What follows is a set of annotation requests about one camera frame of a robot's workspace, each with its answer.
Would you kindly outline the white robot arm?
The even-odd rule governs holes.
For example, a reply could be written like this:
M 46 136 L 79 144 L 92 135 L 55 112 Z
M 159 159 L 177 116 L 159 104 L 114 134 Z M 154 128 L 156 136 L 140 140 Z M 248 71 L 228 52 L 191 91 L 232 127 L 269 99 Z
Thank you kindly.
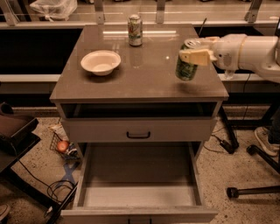
M 280 82 L 279 37 L 228 34 L 189 38 L 178 58 L 188 66 L 213 62 L 230 79 L 237 70 L 249 70 L 267 81 Z

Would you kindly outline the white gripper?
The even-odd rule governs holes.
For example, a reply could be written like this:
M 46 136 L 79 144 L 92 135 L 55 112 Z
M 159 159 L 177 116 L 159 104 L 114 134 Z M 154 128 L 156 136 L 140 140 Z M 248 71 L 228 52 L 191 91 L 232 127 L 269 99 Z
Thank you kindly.
M 213 51 L 185 49 L 180 50 L 178 55 L 185 63 L 207 66 L 214 61 L 219 69 L 236 71 L 239 69 L 239 54 L 246 37 L 246 34 L 228 34 L 222 38 L 217 36 L 201 38 L 199 42 L 202 45 L 212 45 Z

